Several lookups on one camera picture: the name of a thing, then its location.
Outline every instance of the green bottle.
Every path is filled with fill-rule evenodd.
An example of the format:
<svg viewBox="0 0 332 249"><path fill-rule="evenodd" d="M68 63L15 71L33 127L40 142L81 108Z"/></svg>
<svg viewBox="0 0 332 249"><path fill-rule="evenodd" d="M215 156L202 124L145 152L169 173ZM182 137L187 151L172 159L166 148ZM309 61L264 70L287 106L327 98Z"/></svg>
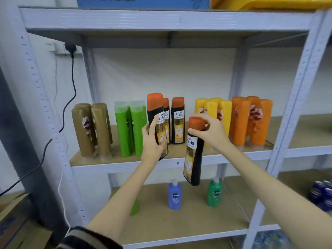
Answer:
<svg viewBox="0 0 332 249"><path fill-rule="evenodd" d="M114 110L115 118L117 120L121 154L122 157L128 157L132 154L132 150L134 148L129 102L114 102Z"/></svg>
<svg viewBox="0 0 332 249"><path fill-rule="evenodd" d="M220 199L222 198L222 184L218 177L215 177L209 184L208 190L208 205L211 207L218 207Z"/></svg>
<svg viewBox="0 0 332 249"><path fill-rule="evenodd" d="M135 151L137 156L143 152L142 128L147 124L146 106L144 100L130 102L132 129L134 133Z"/></svg>
<svg viewBox="0 0 332 249"><path fill-rule="evenodd" d="M139 211L139 202L137 201L137 198L134 202L134 205L132 206L130 216L135 216L135 214Z"/></svg>

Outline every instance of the shelf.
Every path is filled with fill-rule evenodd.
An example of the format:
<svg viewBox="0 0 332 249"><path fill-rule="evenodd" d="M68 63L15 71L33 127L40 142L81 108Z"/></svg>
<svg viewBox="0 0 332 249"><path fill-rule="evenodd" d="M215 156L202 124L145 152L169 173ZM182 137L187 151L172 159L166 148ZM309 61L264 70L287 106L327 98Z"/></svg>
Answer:
<svg viewBox="0 0 332 249"><path fill-rule="evenodd" d="M87 161L81 156L81 152L78 151L71 159L70 165L74 173L77 174L102 174L102 173L118 173L125 171L133 171L140 163L140 157L133 155L123 158L121 156L121 149L118 139L118 130L116 125L111 126L113 137L113 156L110 160L101 160L99 156L95 157L92 161ZM184 166L185 154L187 144L168 145L169 153L163 160L159 161L157 169L169 169L169 168L182 168ZM252 160L266 160L270 158L272 145L268 144L264 146L264 150L255 151L249 146L244 147L244 153ZM220 163L228 163L227 159L215 151L211 147L204 146L202 165L213 165Z"/></svg>
<svg viewBox="0 0 332 249"><path fill-rule="evenodd" d="M245 234L249 223L226 188L218 208L207 205L209 183L202 180L193 187L182 182L179 211L168 208L168 184L143 185L138 195L139 212L129 218L120 243L140 243L131 248L142 248Z"/></svg>
<svg viewBox="0 0 332 249"><path fill-rule="evenodd" d="M331 170L320 172L314 169L281 172L278 179L300 195L306 197L315 181L332 179L332 172ZM240 176L226 177L224 181L247 218L251 220L257 201L255 194L248 188L247 184ZM276 220L272 214L268 211L265 211L261 225L266 226L266 230L272 227L278 229L279 227L276 225Z"/></svg>
<svg viewBox="0 0 332 249"><path fill-rule="evenodd" d="M233 248L237 249L237 247L234 244L232 244L232 246L233 247L229 245L229 241L227 238L216 238L216 239L200 240L189 243L150 247L150 249L233 249Z"/></svg>
<svg viewBox="0 0 332 249"><path fill-rule="evenodd" d="M315 17L310 12L60 8L20 8L20 12L29 33L90 48L234 48L242 38L258 33L264 41L271 38L283 47L288 43L277 42L278 33L292 37L294 32L308 31ZM304 39L291 39L289 46L303 45Z"/></svg>
<svg viewBox="0 0 332 249"><path fill-rule="evenodd" d="M274 143L282 117L272 117L267 140ZM332 114L300 117L285 158L332 154Z"/></svg>

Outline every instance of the blue box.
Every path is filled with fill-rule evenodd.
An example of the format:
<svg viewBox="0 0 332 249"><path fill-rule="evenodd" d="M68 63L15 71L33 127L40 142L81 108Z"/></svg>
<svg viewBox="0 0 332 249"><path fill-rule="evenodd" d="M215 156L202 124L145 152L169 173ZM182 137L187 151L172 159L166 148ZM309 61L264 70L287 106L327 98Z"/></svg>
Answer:
<svg viewBox="0 0 332 249"><path fill-rule="evenodd" d="M206 10L210 0L77 0L80 8Z"/></svg>

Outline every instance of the hand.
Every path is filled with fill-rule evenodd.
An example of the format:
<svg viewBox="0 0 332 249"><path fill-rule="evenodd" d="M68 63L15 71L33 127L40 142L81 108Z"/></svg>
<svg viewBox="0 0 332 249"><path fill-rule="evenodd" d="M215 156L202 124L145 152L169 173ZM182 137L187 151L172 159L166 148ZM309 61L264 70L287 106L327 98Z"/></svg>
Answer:
<svg viewBox="0 0 332 249"><path fill-rule="evenodd" d="M149 164L152 166L151 169L157 165L162 152L166 149L167 139L165 138L163 142L158 145L156 138L154 137L154 132L156 131L156 123L158 121L158 116L156 116L150 125L150 134L148 134L147 129L149 124L146 124L142 128L143 133L143 153L142 153L142 163Z"/></svg>
<svg viewBox="0 0 332 249"><path fill-rule="evenodd" d="M192 117L202 118L208 122L210 127L207 131L199 131L195 129L188 129L188 133L195 135L201 139L203 139L207 144L214 147L219 152L223 153L224 148L231 145L230 140L224 129L224 124L218 119L211 117L207 114L200 113L195 114Z"/></svg>

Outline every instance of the white pump top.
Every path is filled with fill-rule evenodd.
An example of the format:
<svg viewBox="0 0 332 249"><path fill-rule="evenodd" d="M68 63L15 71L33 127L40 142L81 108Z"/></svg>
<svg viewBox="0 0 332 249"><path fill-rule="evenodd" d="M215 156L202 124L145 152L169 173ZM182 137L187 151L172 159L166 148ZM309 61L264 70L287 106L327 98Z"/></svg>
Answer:
<svg viewBox="0 0 332 249"><path fill-rule="evenodd" d="M218 184L218 183L219 183L219 177L215 177L215 178L213 179L213 181L214 181L216 184Z"/></svg>
<svg viewBox="0 0 332 249"><path fill-rule="evenodd" d="M172 179L171 182L174 187L176 187L178 185L178 180L176 180L176 179Z"/></svg>

